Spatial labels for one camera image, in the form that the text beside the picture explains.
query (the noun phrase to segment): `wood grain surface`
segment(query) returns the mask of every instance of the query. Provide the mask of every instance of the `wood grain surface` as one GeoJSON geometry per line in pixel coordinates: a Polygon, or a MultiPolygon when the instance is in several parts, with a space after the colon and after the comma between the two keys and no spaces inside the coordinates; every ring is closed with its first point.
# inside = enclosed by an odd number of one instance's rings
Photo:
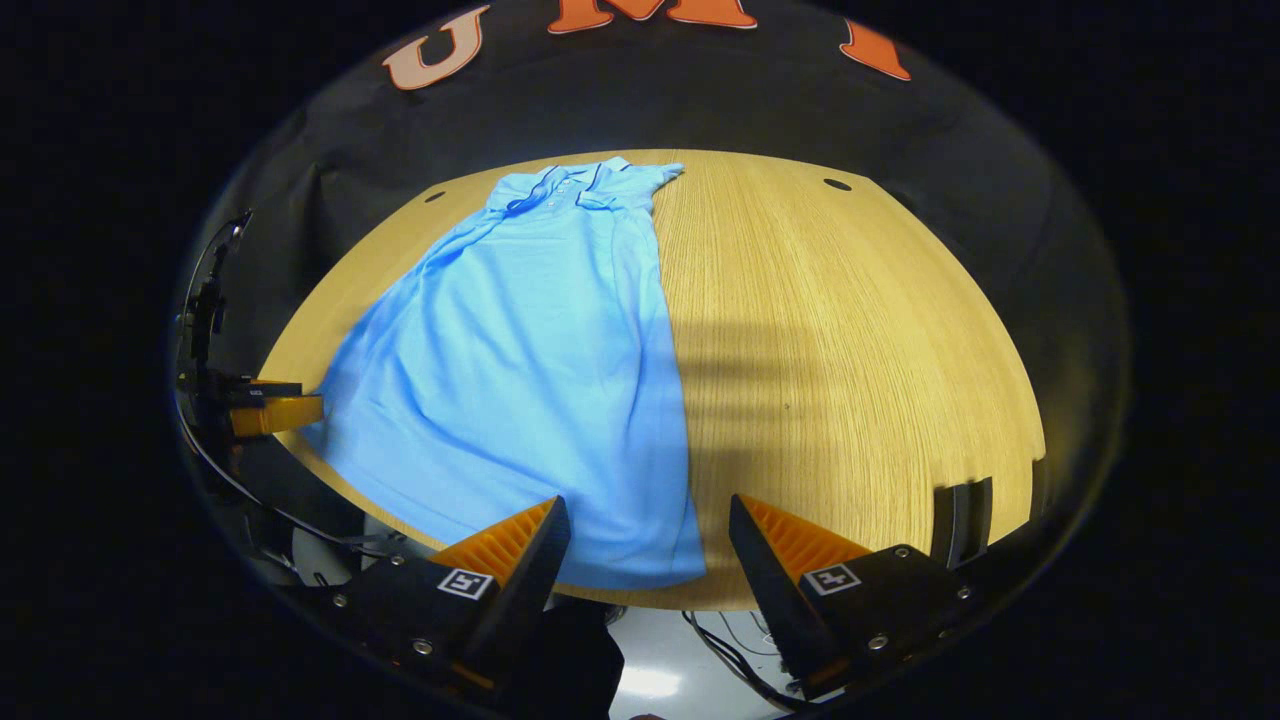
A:
{"type": "MultiPolygon", "coordinates": [[[[991,542],[1027,521],[1032,461],[1043,457],[1044,436],[996,311],[946,247],[876,183],[792,160],[620,150],[429,187],[325,275],[260,377],[319,386],[356,320],[477,210],[500,177],[614,155],[636,165],[685,164],[654,196],[654,224],[708,573],[653,591],[561,584],[558,592],[646,607],[755,607],[728,541],[735,492],[872,550],[906,542],[928,551],[933,489],[977,478],[992,478],[991,542]]],[[[442,547],[371,503],[298,433],[276,439],[366,512],[442,547]]]]}

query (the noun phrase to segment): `orange block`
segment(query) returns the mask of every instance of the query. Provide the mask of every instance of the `orange block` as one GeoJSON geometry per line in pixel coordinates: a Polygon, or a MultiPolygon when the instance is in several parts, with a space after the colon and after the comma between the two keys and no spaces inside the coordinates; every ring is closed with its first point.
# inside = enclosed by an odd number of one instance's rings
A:
{"type": "Polygon", "coordinates": [[[236,437],[266,436],[319,423],[324,419],[324,398],[319,395],[271,397],[264,407],[236,407],[230,416],[236,437]]]}
{"type": "Polygon", "coordinates": [[[751,514],[755,525],[768,541],[769,550],[782,564],[792,583],[799,583],[800,575],[805,573],[872,552],[822,525],[778,510],[767,502],[741,493],[737,497],[751,514]]]}
{"type": "Polygon", "coordinates": [[[517,512],[500,523],[461,539],[430,557],[431,562],[493,575],[499,587],[506,587],[516,571],[534,533],[550,511],[556,498],[517,512]]]}

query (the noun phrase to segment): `black cable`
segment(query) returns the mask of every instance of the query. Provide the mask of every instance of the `black cable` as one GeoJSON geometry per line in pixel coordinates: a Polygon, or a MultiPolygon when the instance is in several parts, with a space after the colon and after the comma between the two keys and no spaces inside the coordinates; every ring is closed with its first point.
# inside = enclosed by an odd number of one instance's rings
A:
{"type": "MultiPolygon", "coordinates": [[[[178,396],[177,395],[174,395],[174,402],[175,404],[178,402],[178,396]]],[[[285,520],[289,521],[289,524],[292,524],[294,528],[298,528],[300,530],[302,530],[305,533],[315,536],[315,537],[317,537],[317,538],[320,538],[320,539],[323,539],[325,542],[330,542],[333,544],[342,546],[342,547],[344,547],[344,548],[347,548],[351,552],[355,552],[357,555],[364,555],[366,557],[374,557],[374,559],[379,559],[379,560],[384,559],[384,557],[390,557],[389,552],[380,552],[380,551],[376,551],[376,550],[369,550],[369,548],[366,548],[366,547],[364,547],[362,544],[358,544],[358,543],[343,542],[342,538],[335,538],[335,537],[330,536],[329,533],[326,533],[326,532],[324,532],[324,530],[321,530],[319,528],[314,528],[314,527],[308,525],[307,523],[303,523],[302,520],[294,518],[293,515],[289,515],[288,512],[285,512],[284,510],[280,510],[279,507],[275,507],[275,506],[271,506],[271,505],[268,505],[268,503],[262,502],[261,500],[257,498],[257,496],[255,496],[252,492],[250,492],[250,489],[247,487],[244,487],[244,486],[239,484],[238,482],[236,482],[236,479],[232,478],[230,474],[228,474],[225,470],[223,470],[223,468],[216,461],[214,461],[212,457],[209,456],[209,452],[205,450],[205,446],[201,445],[200,438],[197,438],[196,433],[191,432],[191,428],[187,427],[187,421],[186,421],[186,419],[182,415],[182,406],[180,405],[178,406],[178,418],[180,419],[182,429],[187,434],[187,439],[191,441],[191,446],[196,450],[196,454],[200,455],[201,457],[204,457],[205,462],[207,462],[209,466],[212,468],[214,471],[218,473],[218,475],[223,480],[225,480],[233,488],[236,488],[237,491],[239,491],[241,495],[243,495],[244,497],[247,497],[251,501],[253,501],[253,503],[259,505],[264,510],[269,510],[269,511],[275,512],[276,515],[284,518],[285,520]]]]}
{"type": "Polygon", "coordinates": [[[755,670],[751,669],[751,664],[748,662],[746,657],[742,656],[733,646],[728,644],[723,638],[717,637],[710,630],[704,629],[698,624],[698,618],[690,611],[681,611],[680,616],[685,619],[694,628],[694,632],[703,641],[707,647],[716,652],[716,655],[723,661],[730,670],[737,675],[740,680],[748,684],[756,694],[764,700],[782,707],[783,710],[804,710],[805,707],[814,707],[818,703],[797,700],[786,696],[777,691],[773,685],[764,682],[755,670]]]}
{"type": "Polygon", "coordinates": [[[746,652],[750,652],[751,655],[763,655],[765,657],[777,657],[778,655],[782,655],[780,652],[760,652],[758,650],[751,650],[751,648],[746,647],[746,643],[744,643],[742,641],[737,639],[737,635],[733,634],[733,628],[731,628],[728,625],[728,618],[724,618],[723,612],[721,612],[719,616],[721,616],[721,623],[724,623],[724,629],[728,630],[728,637],[733,638],[733,642],[736,642],[739,644],[739,647],[741,647],[746,652]]]}
{"type": "Polygon", "coordinates": [[[751,610],[751,620],[754,620],[754,621],[755,621],[755,628],[756,628],[758,630],[760,630],[762,633],[764,633],[764,634],[767,634],[767,635],[768,635],[768,634],[772,634],[772,633],[769,633],[769,629],[768,629],[768,628],[765,628],[765,626],[764,626],[763,624],[760,624],[760,619],[755,616],[755,611],[754,611],[754,610],[751,610]]]}

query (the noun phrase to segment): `white floor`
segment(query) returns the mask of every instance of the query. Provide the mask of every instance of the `white floor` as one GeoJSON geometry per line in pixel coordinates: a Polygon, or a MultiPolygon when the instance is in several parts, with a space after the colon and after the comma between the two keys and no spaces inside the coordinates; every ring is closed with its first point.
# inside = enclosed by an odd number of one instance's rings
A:
{"type": "MultiPolygon", "coordinates": [[[[717,612],[699,612],[696,618],[704,629],[735,646],[760,678],[786,693],[786,684],[792,678],[780,669],[781,659],[745,650],[777,652],[750,612],[726,612],[723,619],[717,612]],[[726,621],[741,642],[730,637],[726,621]]],[[[626,659],[622,682],[609,708],[611,720],[630,720],[645,714],[663,720],[767,720],[787,715],[730,673],[678,611],[630,607],[609,626],[609,633],[626,659]]]]}

